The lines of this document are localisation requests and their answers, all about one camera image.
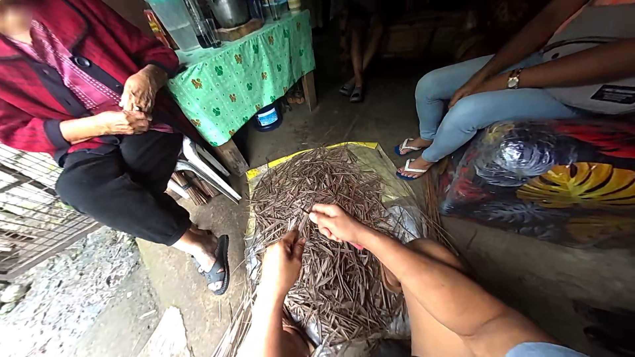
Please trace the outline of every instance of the red jacket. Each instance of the red jacket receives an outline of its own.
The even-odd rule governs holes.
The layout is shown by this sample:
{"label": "red jacket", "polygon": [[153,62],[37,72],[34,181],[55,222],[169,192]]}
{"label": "red jacket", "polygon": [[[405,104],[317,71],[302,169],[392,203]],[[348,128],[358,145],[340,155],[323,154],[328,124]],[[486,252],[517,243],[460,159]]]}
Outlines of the red jacket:
{"label": "red jacket", "polygon": [[[86,73],[121,94],[123,83],[147,64],[170,77],[178,70],[173,50],[142,34],[101,0],[34,0],[34,18],[47,26]],[[56,159],[78,149],[116,144],[112,135],[70,145],[59,122],[89,116],[57,72],[50,74],[4,36],[0,36],[0,142],[25,151],[46,152]],[[201,142],[165,89],[159,91],[153,116]]]}

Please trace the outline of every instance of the wooden table leg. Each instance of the wooden table leg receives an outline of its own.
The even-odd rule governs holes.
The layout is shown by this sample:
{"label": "wooden table leg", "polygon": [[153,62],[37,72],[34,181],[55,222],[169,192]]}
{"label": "wooden table leg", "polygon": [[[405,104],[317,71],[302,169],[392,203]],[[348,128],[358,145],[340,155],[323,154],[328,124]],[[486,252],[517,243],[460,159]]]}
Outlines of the wooden table leg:
{"label": "wooden table leg", "polygon": [[313,81],[313,71],[302,76],[302,88],[304,89],[304,98],[309,104],[309,110],[313,111],[318,106],[318,98],[316,97],[316,85]]}
{"label": "wooden table leg", "polygon": [[245,172],[247,172],[247,170],[249,170],[247,161],[245,161],[243,155],[238,150],[238,147],[236,147],[236,144],[232,139],[229,139],[228,142],[221,146],[212,147],[212,149],[223,161],[223,165],[225,165],[226,169],[234,175],[242,176]]}

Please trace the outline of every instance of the metal mesh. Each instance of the metal mesh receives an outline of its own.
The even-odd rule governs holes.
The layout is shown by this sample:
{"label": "metal mesh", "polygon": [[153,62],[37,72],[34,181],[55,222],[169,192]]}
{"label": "metal mesh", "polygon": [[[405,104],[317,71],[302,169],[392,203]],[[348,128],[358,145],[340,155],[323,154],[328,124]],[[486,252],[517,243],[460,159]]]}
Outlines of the metal mesh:
{"label": "metal mesh", "polygon": [[55,193],[62,169],[46,154],[0,144],[0,278],[34,266],[96,228]]}

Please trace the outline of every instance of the gold watch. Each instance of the gold watch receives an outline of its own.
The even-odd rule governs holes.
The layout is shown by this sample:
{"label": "gold watch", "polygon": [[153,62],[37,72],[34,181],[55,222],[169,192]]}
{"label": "gold watch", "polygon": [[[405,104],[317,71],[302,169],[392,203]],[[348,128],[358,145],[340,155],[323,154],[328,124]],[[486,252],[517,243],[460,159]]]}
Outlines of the gold watch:
{"label": "gold watch", "polygon": [[518,89],[518,83],[520,83],[520,72],[523,68],[517,68],[509,73],[509,78],[507,78],[507,89]]}

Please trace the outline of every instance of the table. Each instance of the table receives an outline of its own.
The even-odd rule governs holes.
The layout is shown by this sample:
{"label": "table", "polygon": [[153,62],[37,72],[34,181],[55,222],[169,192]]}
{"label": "table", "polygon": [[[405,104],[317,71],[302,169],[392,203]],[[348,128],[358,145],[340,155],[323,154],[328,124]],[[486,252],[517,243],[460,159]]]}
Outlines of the table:
{"label": "table", "polygon": [[316,106],[308,11],[286,14],[220,48],[177,55],[187,68],[168,81],[168,89],[228,169],[239,175],[248,167],[231,137],[258,110],[300,78],[309,108]]}

